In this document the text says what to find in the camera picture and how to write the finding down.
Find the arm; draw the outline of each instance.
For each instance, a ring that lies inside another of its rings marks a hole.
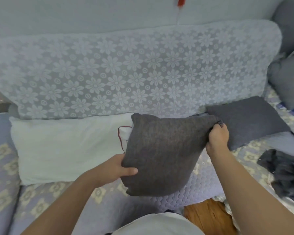
[[[136,168],[121,167],[123,157],[117,154],[83,173],[21,235],[70,235],[95,188],[138,172]]]
[[[226,125],[216,124],[206,146],[233,215],[244,235],[294,235],[294,214],[264,189],[227,147]]]

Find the red cord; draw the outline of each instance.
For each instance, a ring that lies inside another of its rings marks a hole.
[[[179,0],[179,1],[177,2],[177,6],[178,6],[179,8],[182,8],[182,7],[184,6],[184,4],[185,4],[185,0]]]

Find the white shirt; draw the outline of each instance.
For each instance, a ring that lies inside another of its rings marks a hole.
[[[183,216],[176,213],[148,214],[119,228],[113,235],[204,235]]]

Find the gray cushion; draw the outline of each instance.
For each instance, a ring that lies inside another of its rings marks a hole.
[[[267,75],[286,108],[294,109],[294,56],[271,63]]]
[[[207,112],[219,117],[227,125],[230,150],[270,134],[290,131],[276,110],[259,96],[225,105],[208,106]]]
[[[136,167],[138,173],[121,178],[131,196],[166,196],[182,189],[219,122],[212,115],[160,119],[138,113],[132,120],[122,166]]]
[[[284,0],[273,14],[272,21],[282,32],[281,52],[289,55],[294,51],[294,0]]]

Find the person's right hand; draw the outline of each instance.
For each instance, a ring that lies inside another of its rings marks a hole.
[[[222,127],[215,124],[209,133],[209,142],[206,145],[207,154],[212,157],[220,150],[228,150],[229,131],[225,124]]]

